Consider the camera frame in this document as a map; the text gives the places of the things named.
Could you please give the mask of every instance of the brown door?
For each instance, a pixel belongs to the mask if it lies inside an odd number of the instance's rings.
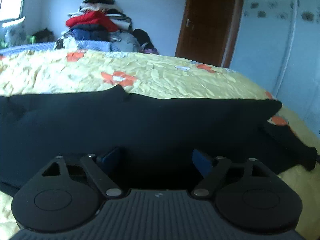
[[[236,0],[187,0],[176,57],[215,66],[225,61],[224,67],[228,67],[229,62],[223,58],[225,55],[231,60],[232,53],[226,51],[228,46],[234,47],[231,28],[239,27],[233,17],[236,14],[239,22],[241,14],[235,5],[242,8]]]

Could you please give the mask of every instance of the stack of clothes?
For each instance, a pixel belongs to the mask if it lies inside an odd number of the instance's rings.
[[[117,51],[158,54],[147,33],[144,32],[147,38],[143,35],[142,39],[139,31],[135,30],[132,34],[131,18],[123,13],[114,0],[85,0],[77,12],[68,16],[68,35],[78,41],[111,41]]]

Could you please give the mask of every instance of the bed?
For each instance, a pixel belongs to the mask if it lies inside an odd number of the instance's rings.
[[[269,92],[239,73],[183,58],[112,52],[111,49],[46,51],[51,46],[2,52],[0,95],[102,91],[119,84],[127,93],[159,99],[272,98]],[[289,124],[302,142],[320,152],[317,136],[286,107],[270,122]],[[320,165],[316,164],[311,172],[297,165],[279,177],[303,202],[296,230],[307,240],[316,240],[320,236]],[[10,196],[0,192],[0,240],[9,239],[19,230],[11,213],[11,201]]]

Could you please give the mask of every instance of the pillow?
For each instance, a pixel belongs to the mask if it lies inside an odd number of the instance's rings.
[[[2,24],[2,28],[4,28],[4,31],[6,32],[4,40],[8,43],[9,47],[28,44],[24,20],[25,17]]]
[[[57,155],[124,153],[137,176],[191,164],[194,148],[237,154],[257,126],[282,104],[275,100],[176,98],[100,92],[0,97],[0,182],[23,186]]]

